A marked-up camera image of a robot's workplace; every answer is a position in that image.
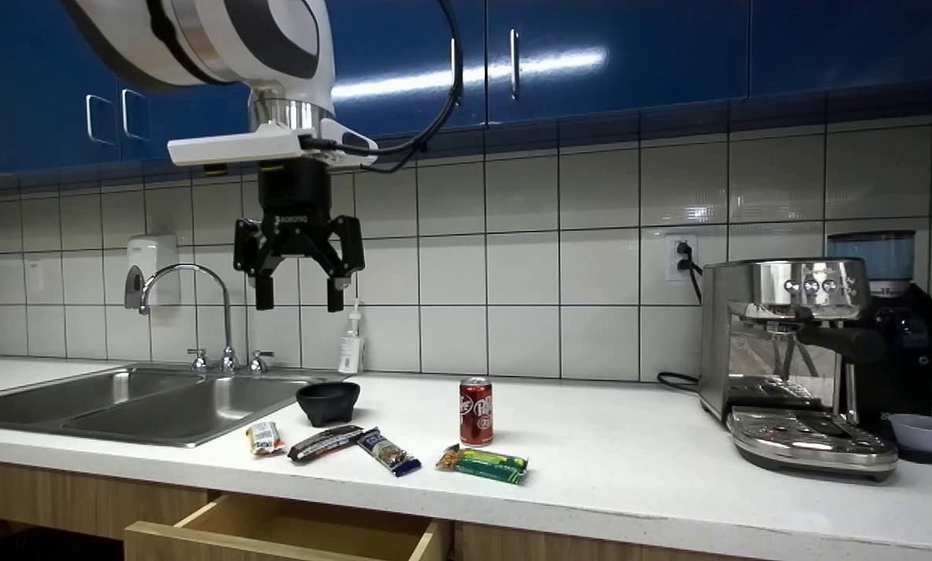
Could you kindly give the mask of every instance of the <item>stainless steel sink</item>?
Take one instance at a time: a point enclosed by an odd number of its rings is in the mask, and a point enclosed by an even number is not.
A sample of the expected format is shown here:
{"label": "stainless steel sink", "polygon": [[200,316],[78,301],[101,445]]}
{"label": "stainless steel sink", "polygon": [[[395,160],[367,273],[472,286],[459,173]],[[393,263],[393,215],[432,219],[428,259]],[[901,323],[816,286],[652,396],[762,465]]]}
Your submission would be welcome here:
{"label": "stainless steel sink", "polygon": [[196,377],[136,364],[0,396],[0,428],[121,442],[200,445],[296,398],[302,377]]}
{"label": "stainless steel sink", "polygon": [[125,371],[62,380],[49,386],[4,393],[0,428],[53,434],[62,428],[62,422],[74,415],[114,407],[131,398],[144,398],[153,393],[194,386],[194,383],[200,383],[200,377],[190,369],[144,364],[144,369],[125,369]]}
{"label": "stainless steel sink", "polygon": [[299,383],[285,377],[216,377],[69,419],[62,430],[121,442],[200,445],[290,406],[296,391]]}

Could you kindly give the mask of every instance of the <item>white countertop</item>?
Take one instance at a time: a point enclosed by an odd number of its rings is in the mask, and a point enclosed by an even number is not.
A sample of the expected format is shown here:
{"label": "white countertop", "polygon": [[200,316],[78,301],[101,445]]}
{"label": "white countertop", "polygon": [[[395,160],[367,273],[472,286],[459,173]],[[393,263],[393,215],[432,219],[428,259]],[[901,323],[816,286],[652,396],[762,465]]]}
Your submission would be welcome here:
{"label": "white countertop", "polygon": [[[0,386],[101,369],[0,363]],[[0,430],[0,460],[747,559],[932,559],[930,465],[901,460],[886,484],[776,473],[738,459],[692,393],[496,380],[490,448],[530,459],[530,479],[504,486],[434,467],[459,440],[454,380],[360,383],[356,423],[424,471],[395,479],[360,448],[256,460],[242,430],[200,448]],[[272,419],[286,442],[315,434],[296,406]]]}

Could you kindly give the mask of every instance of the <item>faucet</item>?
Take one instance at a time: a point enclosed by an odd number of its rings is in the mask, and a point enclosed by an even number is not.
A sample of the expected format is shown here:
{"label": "faucet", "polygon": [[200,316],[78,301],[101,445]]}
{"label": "faucet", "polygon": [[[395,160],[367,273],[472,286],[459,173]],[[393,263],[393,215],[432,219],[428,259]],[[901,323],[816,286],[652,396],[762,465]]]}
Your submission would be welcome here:
{"label": "faucet", "polygon": [[180,270],[180,269],[196,270],[196,273],[204,270],[220,283],[220,289],[221,289],[221,323],[226,323],[221,371],[234,373],[238,371],[238,351],[234,351],[229,286],[213,269],[196,266],[196,263],[173,263],[166,269],[157,269],[153,278],[144,278],[140,269],[128,269],[128,273],[125,273],[125,309],[136,309],[140,316],[150,316],[150,292],[153,292],[157,280],[173,273],[173,270]]}

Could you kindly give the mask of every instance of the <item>soda can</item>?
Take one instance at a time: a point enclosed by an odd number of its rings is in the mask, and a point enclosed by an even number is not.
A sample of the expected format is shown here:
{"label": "soda can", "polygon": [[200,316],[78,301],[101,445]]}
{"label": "soda can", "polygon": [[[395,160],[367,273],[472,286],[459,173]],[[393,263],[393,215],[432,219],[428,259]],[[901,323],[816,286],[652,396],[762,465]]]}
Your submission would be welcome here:
{"label": "soda can", "polygon": [[492,380],[490,377],[463,380],[463,442],[468,445],[492,442]]}

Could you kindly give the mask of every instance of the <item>wooden drawer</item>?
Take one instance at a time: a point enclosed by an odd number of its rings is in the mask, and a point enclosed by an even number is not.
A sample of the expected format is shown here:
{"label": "wooden drawer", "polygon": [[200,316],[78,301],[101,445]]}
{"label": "wooden drawer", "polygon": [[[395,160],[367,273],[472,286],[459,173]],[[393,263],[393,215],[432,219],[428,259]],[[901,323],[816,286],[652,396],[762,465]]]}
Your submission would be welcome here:
{"label": "wooden drawer", "polygon": [[180,524],[131,524],[125,561],[444,561],[450,524],[221,497]]}

